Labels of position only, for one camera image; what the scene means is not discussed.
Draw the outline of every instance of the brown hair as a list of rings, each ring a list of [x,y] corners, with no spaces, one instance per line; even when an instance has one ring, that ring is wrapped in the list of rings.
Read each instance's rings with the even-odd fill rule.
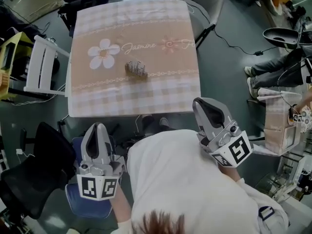
[[[148,217],[144,214],[143,225],[132,224],[132,229],[134,234],[184,234],[184,215],[173,222],[170,214],[154,210]]]

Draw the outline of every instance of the table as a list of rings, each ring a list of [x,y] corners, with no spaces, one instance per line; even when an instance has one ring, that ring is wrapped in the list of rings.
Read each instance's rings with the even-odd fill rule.
[[[25,33],[20,32],[11,37],[9,40],[7,40],[3,45],[1,46],[1,51],[0,51],[0,67],[2,67],[3,61],[4,61],[4,54],[5,54],[5,49],[6,46],[10,43],[15,44],[14,52],[13,52],[13,57],[12,61],[10,64],[10,68],[7,70],[2,70],[0,69],[0,75],[6,76],[7,79],[10,78],[10,75],[12,73],[12,68],[13,68],[13,61],[15,58],[21,57],[21,56],[26,56],[31,54],[31,50],[33,47],[33,43],[31,40],[26,36]],[[19,90],[16,88],[11,88],[9,87],[9,82],[7,84],[3,84],[0,87],[0,99],[4,100],[6,102],[12,102],[8,98],[10,97],[15,97],[16,95],[23,95],[23,96],[28,96],[28,97],[33,97],[33,98],[38,98],[38,99],[47,99],[48,97],[45,95],[39,95],[35,93],[30,93],[30,92],[25,92],[23,90]]]
[[[148,77],[128,75],[130,61]],[[79,11],[68,70],[71,117],[192,112],[200,83],[187,4],[132,0]]]

